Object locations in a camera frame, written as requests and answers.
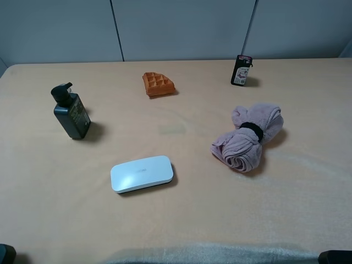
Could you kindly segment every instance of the waffle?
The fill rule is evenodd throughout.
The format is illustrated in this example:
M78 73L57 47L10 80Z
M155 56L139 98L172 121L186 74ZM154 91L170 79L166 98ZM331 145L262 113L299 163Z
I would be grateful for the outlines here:
M176 91L174 83L160 73L145 73L143 81L149 97L173 94Z

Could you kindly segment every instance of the fabric surface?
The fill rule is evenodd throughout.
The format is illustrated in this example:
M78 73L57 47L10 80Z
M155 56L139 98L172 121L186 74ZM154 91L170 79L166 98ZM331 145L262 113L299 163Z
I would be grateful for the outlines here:
M0 243L33 264L193 243L351 250L352 59L255 60L244 87L230 84L233 67L10 67L0 78ZM178 94L149 99L145 72L168 76ZM50 91L69 81L93 122L84 140L70 139L53 114ZM279 105L285 125L258 168L238 173L209 146L233 130L235 106L257 102ZM114 193L113 166L158 155L172 162L170 183Z
M232 112L236 127L220 136L211 146L211 152L230 168L249 172L258 167L262 155L262 144L272 140L281 130L284 120L281 109L270 103L257 103L248 110L237 106ZM242 127L244 123L257 125L263 132L260 139L253 129Z
M268 246L195 244L117 252L107 264L318 264L318 255Z

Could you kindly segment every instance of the pink towel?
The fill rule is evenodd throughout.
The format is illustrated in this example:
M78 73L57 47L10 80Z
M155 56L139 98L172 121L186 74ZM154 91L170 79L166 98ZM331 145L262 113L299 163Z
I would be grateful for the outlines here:
M249 172L259 165L262 145L281 130L281 109L270 103L257 103L248 110L237 106L232 121L236 130L220 136L210 150L230 168Z

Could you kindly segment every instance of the dark object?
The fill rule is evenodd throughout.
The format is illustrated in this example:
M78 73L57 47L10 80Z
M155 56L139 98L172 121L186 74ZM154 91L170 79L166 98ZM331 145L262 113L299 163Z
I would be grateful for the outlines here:
M9 245L0 244L0 264L12 264L16 257L16 250Z
M71 86L72 83L69 82L51 90L51 95L57 102L54 115L71 138L83 139L91 121L78 94L68 91Z
M237 55L235 68L231 78L231 84L243 86L246 82L250 66L253 66L252 57Z
M260 141L262 141L263 139L263 136L264 136L264 132L263 130L257 126L256 124L254 123L249 123L249 122L245 122L243 123L240 128L249 128L251 130L253 130L253 132L257 135L258 137L258 142L260 143Z
M352 251L329 250L321 253L318 258L319 264L351 264Z

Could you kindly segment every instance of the table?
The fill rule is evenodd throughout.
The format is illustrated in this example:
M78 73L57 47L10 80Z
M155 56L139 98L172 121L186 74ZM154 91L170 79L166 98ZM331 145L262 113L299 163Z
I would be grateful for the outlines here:
M27 64L0 78L0 240L31 263L97 263L119 250L193 242L350 250L352 59ZM178 90L149 99L142 75ZM93 121L82 141L53 115L73 83ZM273 102L284 129L258 169L230 170L210 145L237 105ZM110 169L166 155L166 185L115 194Z

